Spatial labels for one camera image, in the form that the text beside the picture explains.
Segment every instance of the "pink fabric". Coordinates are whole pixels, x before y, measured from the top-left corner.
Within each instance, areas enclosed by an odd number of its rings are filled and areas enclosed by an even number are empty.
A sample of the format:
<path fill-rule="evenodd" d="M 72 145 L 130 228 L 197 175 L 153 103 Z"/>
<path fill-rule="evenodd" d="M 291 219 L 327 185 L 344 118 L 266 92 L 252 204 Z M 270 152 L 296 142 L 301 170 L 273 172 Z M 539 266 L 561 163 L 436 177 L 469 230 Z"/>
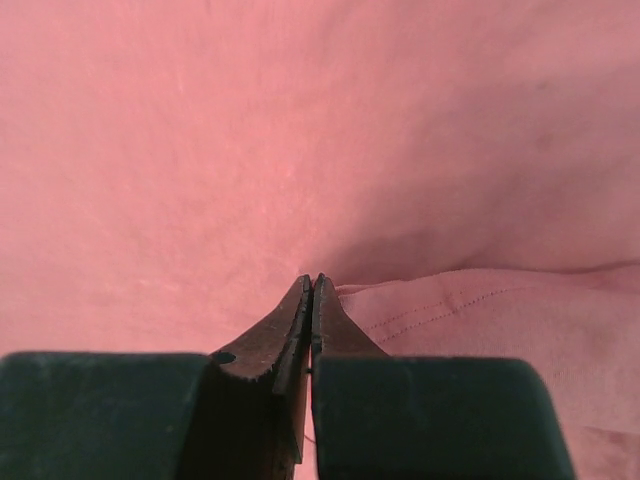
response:
<path fill-rule="evenodd" d="M 638 31 L 634 0 L 5 2 L 0 351 L 211 351 L 324 270 L 391 352 L 530 358 L 585 478 L 635 480 Z"/>

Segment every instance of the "dark green block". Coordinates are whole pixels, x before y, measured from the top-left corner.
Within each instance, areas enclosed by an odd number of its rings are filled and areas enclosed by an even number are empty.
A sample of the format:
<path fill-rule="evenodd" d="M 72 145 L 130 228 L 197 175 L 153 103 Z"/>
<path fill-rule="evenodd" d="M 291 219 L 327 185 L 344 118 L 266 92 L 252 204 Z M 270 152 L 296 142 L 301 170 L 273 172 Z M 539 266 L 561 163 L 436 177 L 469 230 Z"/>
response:
<path fill-rule="evenodd" d="M 21 353 L 0 363 L 0 478 L 174 478 L 203 355 Z"/>
<path fill-rule="evenodd" d="M 312 407 L 320 478 L 574 478 L 546 388 L 518 360 L 322 358 Z"/>

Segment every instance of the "stitching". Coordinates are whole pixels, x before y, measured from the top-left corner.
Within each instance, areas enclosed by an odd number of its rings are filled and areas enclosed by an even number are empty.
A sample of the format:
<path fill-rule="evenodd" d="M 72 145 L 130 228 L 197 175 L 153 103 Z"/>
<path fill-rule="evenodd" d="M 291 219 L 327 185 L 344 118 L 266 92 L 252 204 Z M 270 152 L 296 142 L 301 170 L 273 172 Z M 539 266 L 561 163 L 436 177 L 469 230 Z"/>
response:
<path fill-rule="evenodd" d="M 545 287 L 545 286 L 548 286 L 548 285 L 529 285 L 529 286 L 526 286 L 526 287 L 505 288 L 505 289 L 502 289 L 502 290 L 495 290 L 493 292 L 485 293 L 484 295 L 476 297 L 473 300 L 470 300 L 469 302 L 460 305 L 458 308 L 454 308 L 452 311 L 450 311 L 448 313 L 443 313 L 442 315 L 437 315 L 437 316 L 431 317 L 431 318 L 429 318 L 427 320 L 422 320 L 422 321 L 420 321 L 418 323 L 414 323 L 413 325 L 408 325 L 408 326 L 398 330 L 396 333 L 393 333 L 393 334 L 389 335 L 388 337 L 383 338 L 382 340 L 378 340 L 376 343 L 381 344 L 381 343 L 387 342 L 387 341 L 391 340 L 392 338 L 396 338 L 396 337 L 408 332 L 409 330 L 412 330 L 412 329 L 414 329 L 416 327 L 419 327 L 421 325 L 424 325 L 426 323 L 430 323 L 430 322 L 433 322 L 433 321 L 436 321 L 436 320 L 440 320 L 440 319 L 446 318 L 446 317 L 451 317 L 451 316 L 455 315 L 456 313 L 459 313 L 461 310 L 464 310 L 465 308 L 469 308 L 469 307 L 474 306 L 474 305 L 478 305 L 479 303 L 482 303 L 484 300 L 487 300 L 487 299 L 489 299 L 491 297 L 495 297 L 495 296 L 498 296 L 498 295 L 503 295 L 503 294 L 509 293 L 509 292 L 517 292 L 517 291 L 520 291 L 520 290 L 527 290 L 527 289 L 532 289 L 532 288 L 541 288 L 541 287 Z"/>
<path fill-rule="evenodd" d="M 458 295 L 462 295 L 462 294 L 464 294 L 464 292 L 460 291 L 457 294 Z M 445 303 L 447 303 L 451 296 L 452 296 L 451 294 L 447 295 L 447 300 L 441 300 L 438 303 L 432 303 L 431 305 L 424 305 L 422 307 L 418 307 L 418 308 L 414 308 L 413 310 L 409 310 L 408 312 L 399 313 L 397 315 L 394 315 L 393 317 L 389 317 L 386 320 L 383 320 L 383 321 L 381 321 L 379 323 L 376 323 L 375 325 L 372 325 L 370 327 L 366 327 L 365 330 L 373 330 L 374 328 L 382 327 L 383 325 L 387 325 L 387 324 L 389 324 L 391 322 L 394 322 L 395 320 L 398 320 L 398 319 L 400 319 L 402 317 L 406 317 L 407 315 L 411 315 L 412 313 L 423 312 L 423 311 L 428 310 L 430 308 L 439 307 L 440 305 L 444 305 Z"/>

